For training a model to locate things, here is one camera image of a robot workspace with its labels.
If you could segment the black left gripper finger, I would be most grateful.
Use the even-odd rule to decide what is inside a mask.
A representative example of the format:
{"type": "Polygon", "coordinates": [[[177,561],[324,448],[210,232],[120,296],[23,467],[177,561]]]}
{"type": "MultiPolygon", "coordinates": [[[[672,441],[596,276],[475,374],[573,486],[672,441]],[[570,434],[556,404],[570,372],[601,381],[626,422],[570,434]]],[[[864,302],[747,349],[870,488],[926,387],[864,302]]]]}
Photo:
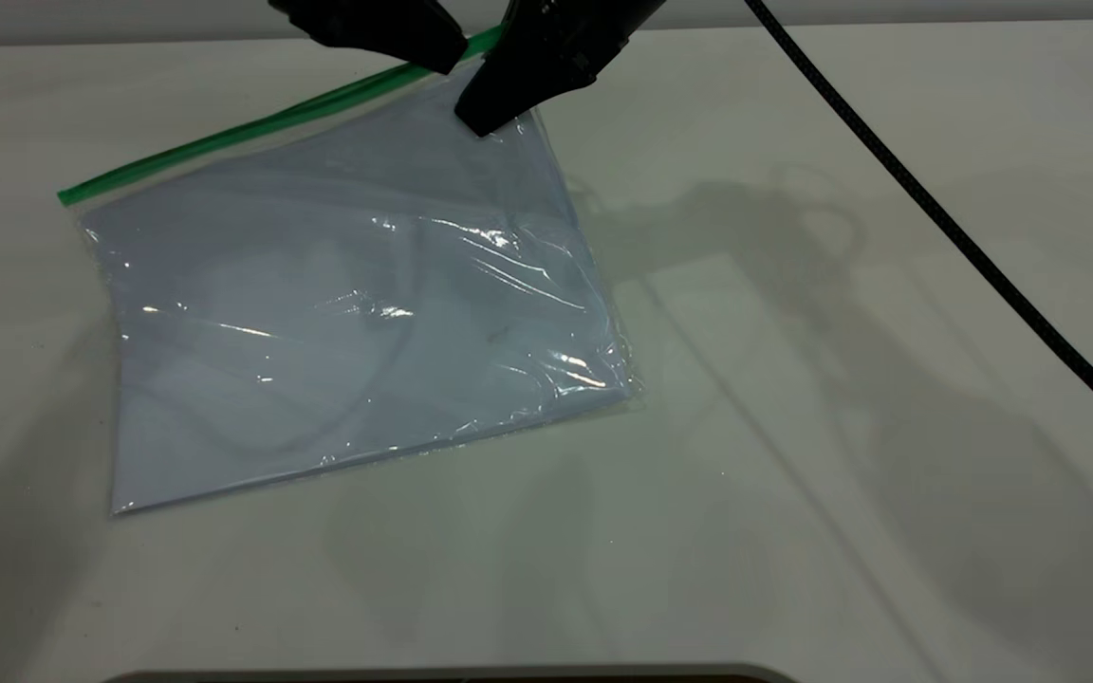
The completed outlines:
{"type": "Polygon", "coordinates": [[[469,42],[438,1],[269,1],[309,39],[330,48],[381,52],[447,74],[469,42]]]}

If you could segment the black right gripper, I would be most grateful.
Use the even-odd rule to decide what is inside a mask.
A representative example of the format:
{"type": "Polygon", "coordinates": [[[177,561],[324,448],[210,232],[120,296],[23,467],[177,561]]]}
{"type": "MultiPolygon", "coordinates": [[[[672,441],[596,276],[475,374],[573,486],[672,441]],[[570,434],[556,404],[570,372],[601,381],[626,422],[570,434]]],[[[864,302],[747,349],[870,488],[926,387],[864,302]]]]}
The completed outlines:
{"type": "Polygon", "coordinates": [[[512,1],[503,38],[454,108],[490,136],[546,101],[586,89],[663,1],[512,1]]]}

